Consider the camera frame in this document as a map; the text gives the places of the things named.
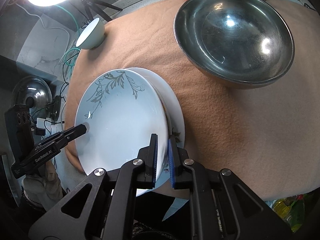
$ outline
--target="stack of plates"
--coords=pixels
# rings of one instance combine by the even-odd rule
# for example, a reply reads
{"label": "stack of plates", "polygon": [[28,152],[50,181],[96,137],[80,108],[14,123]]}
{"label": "stack of plates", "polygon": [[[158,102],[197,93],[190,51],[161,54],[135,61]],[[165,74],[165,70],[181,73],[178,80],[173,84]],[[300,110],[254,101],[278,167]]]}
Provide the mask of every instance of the stack of plates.
{"label": "stack of plates", "polygon": [[[116,69],[98,77],[81,98],[75,125],[87,133],[76,139],[79,160],[87,175],[96,168],[120,168],[158,135],[156,188],[169,178],[169,134],[184,146],[185,130],[180,104],[159,75],[143,68]],[[137,195],[147,190],[137,190]]]}

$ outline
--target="tripod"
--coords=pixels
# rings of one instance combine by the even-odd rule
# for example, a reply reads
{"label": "tripod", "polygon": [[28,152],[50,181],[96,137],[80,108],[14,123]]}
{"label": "tripod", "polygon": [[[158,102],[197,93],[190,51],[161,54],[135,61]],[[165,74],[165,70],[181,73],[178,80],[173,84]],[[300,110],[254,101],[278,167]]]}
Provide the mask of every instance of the tripod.
{"label": "tripod", "polygon": [[88,15],[88,18],[90,21],[93,21],[93,16],[92,13],[90,11],[90,9],[92,9],[93,11],[95,11],[97,14],[99,14],[103,19],[105,19],[107,22],[112,21],[112,19],[110,18],[110,16],[108,14],[106,14],[102,9],[100,9],[98,5],[102,5],[102,6],[106,6],[108,8],[117,10],[117,11],[122,11],[121,8],[117,7],[117,6],[113,6],[112,4],[100,1],[100,0],[81,0],[81,3],[84,6],[85,12]]}

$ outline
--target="gloved hand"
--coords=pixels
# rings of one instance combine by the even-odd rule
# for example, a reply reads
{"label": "gloved hand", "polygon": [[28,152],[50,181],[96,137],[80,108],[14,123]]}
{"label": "gloved hand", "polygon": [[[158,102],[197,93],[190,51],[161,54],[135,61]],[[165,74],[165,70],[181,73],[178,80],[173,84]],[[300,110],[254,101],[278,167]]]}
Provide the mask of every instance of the gloved hand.
{"label": "gloved hand", "polygon": [[26,175],[22,181],[26,198],[37,207],[46,211],[62,199],[62,187],[58,174],[51,161],[46,164],[45,175]]}

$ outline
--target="small metal bowl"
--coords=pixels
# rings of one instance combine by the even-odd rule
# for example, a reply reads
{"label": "small metal bowl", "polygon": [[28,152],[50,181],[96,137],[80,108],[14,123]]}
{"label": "small metal bowl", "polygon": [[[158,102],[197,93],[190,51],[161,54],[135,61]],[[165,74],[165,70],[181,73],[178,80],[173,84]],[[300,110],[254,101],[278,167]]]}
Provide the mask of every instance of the small metal bowl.
{"label": "small metal bowl", "polygon": [[289,27],[262,0],[187,0],[173,28],[188,59],[229,87],[267,86],[293,62]]}

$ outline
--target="silver screw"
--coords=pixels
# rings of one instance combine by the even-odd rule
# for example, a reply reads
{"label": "silver screw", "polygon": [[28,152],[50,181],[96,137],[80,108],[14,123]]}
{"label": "silver screw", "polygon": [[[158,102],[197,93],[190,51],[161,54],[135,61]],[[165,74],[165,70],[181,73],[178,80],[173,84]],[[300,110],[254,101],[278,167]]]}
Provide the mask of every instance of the silver screw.
{"label": "silver screw", "polygon": [[101,175],[103,175],[103,173],[104,173],[104,169],[102,169],[102,168],[97,168],[97,169],[95,169],[95,171],[94,171],[94,174],[95,174],[96,176],[101,176]]}
{"label": "silver screw", "polygon": [[229,169],[223,169],[223,170],[221,171],[221,173],[222,173],[222,175],[224,175],[224,176],[230,176],[230,175],[231,175],[231,170],[229,170]]}
{"label": "silver screw", "polygon": [[135,159],[132,161],[134,165],[141,165],[143,163],[142,159]]}
{"label": "silver screw", "polygon": [[195,161],[193,160],[193,159],[185,159],[184,160],[184,164],[185,165],[192,165],[192,164],[194,164],[195,163]]}

